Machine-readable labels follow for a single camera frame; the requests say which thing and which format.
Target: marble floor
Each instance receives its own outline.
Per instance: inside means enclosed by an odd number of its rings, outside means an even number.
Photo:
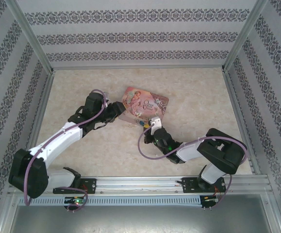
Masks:
[[[169,98],[163,126],[177,141],[189,142],[217,128],[241,140],[220,68],[59,70],[55,74],[38,143],[57,132],[93,89],[121,101],[128,86]],[[175,165],[168,159],[148,160],[137,149],[142,127],[117,119],[71,145],[51,167],[68,166],[83,176],[198,175],[208,164],[197,158]],[[148,156],[160,156],[141,143]],[[237,174],[251,174],[246,161]]]

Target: patterned wallpaper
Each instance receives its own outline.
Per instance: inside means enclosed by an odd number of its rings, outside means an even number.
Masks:
[[[262,173],[268,174],[281,211],[281,1],[260,14],[229,70]]]
[[[52,66],[222,65],[256,0],[19,0]]]
[[[47,78],[18,23],[0,0],[0,212],[14,153],[28,145]]]

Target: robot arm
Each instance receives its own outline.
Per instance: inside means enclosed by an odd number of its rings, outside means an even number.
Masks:
[[[66,131],[66,129],[96,116],[101,110],[102,105],[103,95],[95,92],[90,93],[86,98],[85,105],[81,106],[57,133],[28,151],[23,149],[18,150],[14,155],[9,183],[23,191],[24,177],[29,161],[45,143],[51,140],[32,163],[27,182],[28,195],[31,198],[37,198],[46,188],[57,188],[61,186],[78,188],[81,178],[79,173],[68,167],[61,170],[50,170],[48,168],[54,159],[71,144],[86,136],[90,131],[97,130],[113,122],[116,117],[125,111],[125,107],[121,102],[106,104],[102,113],[94,120]],[[97,123],[103,123],[103,125],[95,128]]]
[[[198,176],[198,187],[203,191],[210,189],[225,174],[235,174],[244,158],[245,152],[243,149],[229,140],[209,139],[194,144],[186,144],[173,140],[171,135],[162,127],[159,117],[153,118],[150,125],[153,126],[145,132],[145,144],[153,143],[164,155],[180,147],[179,150],[167,156],[167,159],[171,162],[182,164],[202,156],[211,162],[203,168]],[[206,137],[210,136],[229,138],[246,148],[242,142],[217,129],[210,129],[206,133]]]

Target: enclosure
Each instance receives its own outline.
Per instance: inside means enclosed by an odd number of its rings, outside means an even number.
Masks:
[[[97,179],[82,214],[52,190],[24,206],[8,183],[14,153],[56,133],[93,89],[121,101],[129,86],[169,98],[163,127],[175,140],[217,128],[246,144],[224,203],[178,202],[196,196],[176,180],[208,160],[147,160],[143,128],[117,119],[51,164]],[[0,232],[214,229],[281,232],[281,0],[0,0]]]

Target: pink card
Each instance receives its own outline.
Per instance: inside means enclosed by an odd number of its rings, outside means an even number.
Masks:
[[[144,126],[153,117],[159,116],[160,119],[163,118],[168,98],[134,87],[128,87],[122,102],[126,107],[126,111],[119,116],[119,119]]]

